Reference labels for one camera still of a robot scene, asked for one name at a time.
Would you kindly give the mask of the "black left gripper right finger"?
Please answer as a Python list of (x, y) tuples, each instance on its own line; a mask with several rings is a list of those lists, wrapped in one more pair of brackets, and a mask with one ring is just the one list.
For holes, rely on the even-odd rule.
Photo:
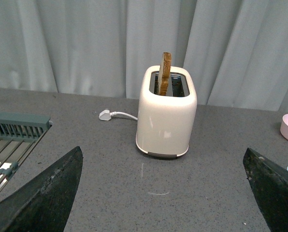
[(251, 148), (243, 165), (270, 231), (288, 232), (288, 171)]

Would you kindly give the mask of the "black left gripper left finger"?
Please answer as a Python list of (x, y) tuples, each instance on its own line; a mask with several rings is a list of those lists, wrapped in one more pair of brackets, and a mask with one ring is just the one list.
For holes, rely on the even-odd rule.
[(62, 232), (78, 190), (83, 153), (76, 146), (0, 202), (0, 232)]

